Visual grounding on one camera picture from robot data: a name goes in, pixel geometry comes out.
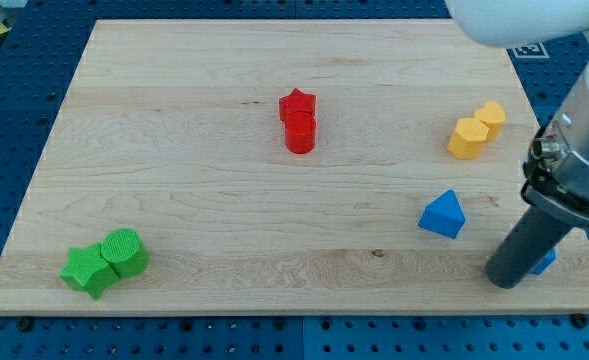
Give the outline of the silver tool flange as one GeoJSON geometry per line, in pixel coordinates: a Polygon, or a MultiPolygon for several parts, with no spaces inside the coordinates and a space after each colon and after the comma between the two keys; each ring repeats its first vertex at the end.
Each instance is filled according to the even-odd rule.
{"type": "Polygon", "coordinates": [[[589,89],[581,74],[553,119],[534,136],[523,165],[522,198],[589,231],[589,89]]]}

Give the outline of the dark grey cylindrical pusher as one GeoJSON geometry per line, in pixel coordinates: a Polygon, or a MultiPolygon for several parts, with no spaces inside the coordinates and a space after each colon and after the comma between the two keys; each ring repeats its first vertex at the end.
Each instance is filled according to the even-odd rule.
{"type": "Polygon", "coordinates": [[[514,288],[571,230],[571,225],[530,206],[486,262],[487,278],[500,288],[514,288]]]}

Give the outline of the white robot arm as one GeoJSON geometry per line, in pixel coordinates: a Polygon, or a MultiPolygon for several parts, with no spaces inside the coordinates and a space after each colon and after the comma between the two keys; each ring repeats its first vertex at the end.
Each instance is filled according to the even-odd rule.
{"type": "MultiPolygon", "coordinates": [[[[461,30],[490,47],[521,45],[589,30],[589,0],[447,0],[461,30]]],[[[589,62],[553,119],[533,138],[521,196],[529,208],[485,265],[513,288],[574,228],[589,231],[589,62]]]]}

